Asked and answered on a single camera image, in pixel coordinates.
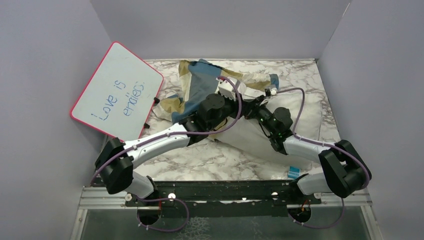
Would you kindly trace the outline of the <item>white pillow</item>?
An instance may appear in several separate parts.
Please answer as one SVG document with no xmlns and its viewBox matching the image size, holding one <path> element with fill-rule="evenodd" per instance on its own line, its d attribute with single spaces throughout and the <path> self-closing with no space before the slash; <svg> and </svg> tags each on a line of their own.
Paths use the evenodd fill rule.
<svg viewBox="0 0 424 240">
<path fill-rule="evenodd" d="M 301 103 L 302 92 L 294 90 L 280 93 L 273 97 L 269 100 L 266 107 L 270 112 L 274 112 L 278 107 L 289 109 L 291 119 L 295 122 L 300 111 Z M 321 98 L 315 93 L 306 93 L 304 106 L 297 125 L 292 125 L 290 129 L 302 137 L 318 140 L 321 122 Z M 296 155 L 284 155 L 274 151 L 258 122 L 253 119 L 247 120 L 243 116 L 230 129 L 219 134 L 213 134 L 208 138 L 227 144 L 267 162 L 293 166 L 304 170 L 310 170 L 312 168 L 313 162 L 311 160 Z"/>
</svg>

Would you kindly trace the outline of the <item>blue beige checked pillowcase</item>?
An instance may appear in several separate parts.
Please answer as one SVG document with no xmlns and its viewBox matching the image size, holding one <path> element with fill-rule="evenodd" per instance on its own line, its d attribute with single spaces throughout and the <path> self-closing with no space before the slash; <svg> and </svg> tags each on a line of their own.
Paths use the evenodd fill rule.
<svg viewBox="0 0 424 240">
<path fill-rule="evenodd" d="M 265 96 L 264 88 L 269 85 L 275 85 L 277 88 L 279 86 L 279 78 L 275 74 L 240 73 L 212 64 L 204 59 L 182 60 L 179 63 L 178 72 L 183 95 L 164 98 L 154 108 L 157 113 L 164 113 L 169 117 L 173 124 L 195 112 L 201 101 L 208 95 L 218 94 L 216 93 L 217 78 L 228 81 L 228 78 L 231 77 L 245 83 L 247 88 L 242 95 L 243 103 L 246 100 Z M 224 129 L 223 132 L 225 132 L 241 117 L 244 117 L 243 106 L 241 116 L 237 120 L 228 117 L 218 128 Z"/>
</svg>

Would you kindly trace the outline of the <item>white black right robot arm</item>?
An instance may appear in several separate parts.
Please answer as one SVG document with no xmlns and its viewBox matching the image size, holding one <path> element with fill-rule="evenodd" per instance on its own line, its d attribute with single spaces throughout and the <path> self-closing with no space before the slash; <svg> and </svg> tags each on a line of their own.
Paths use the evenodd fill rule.
<svg viewBox="0 0 424 240">
<path fill-rule="evenodd" d="M 322 173 L 306 174 L 296 178 L 288 190 L 289 199 L 300 204 L 315 193 L 334 193 L 346 198 L 364 189 L 372 174 L 353 145 L 347 140 L 335 143 L 319 142 L 294 133 L 295 122 L 290 110 L 277 107 L 270 111 L 264 96 L 243 103 L 243 116 L 256 120 L 268 132 L 271 147 L 283 155 L 293 155 L 321 165 Z"/>
</svg>

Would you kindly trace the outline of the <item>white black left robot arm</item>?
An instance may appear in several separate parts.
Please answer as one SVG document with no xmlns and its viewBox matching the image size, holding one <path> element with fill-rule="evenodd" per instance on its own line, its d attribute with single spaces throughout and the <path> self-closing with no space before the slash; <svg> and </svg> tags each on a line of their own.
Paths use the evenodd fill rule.
<svg viewBox="0 0 424 240">
<path fill-rule="evenodd" d="M 224 132 L 218 125 L 228 117 L 238 120 L 242 115 L 242 105 L 240 94 L 231 99 L 212 93 L 201 101 L 198 110 L 161 132 L 126 142 L 112 138 L 95 162 L 94 175 L 100 176 L 110 195 L 120 193 L 135 182 L 133 171 L 139 165 Z"/>
</svg>

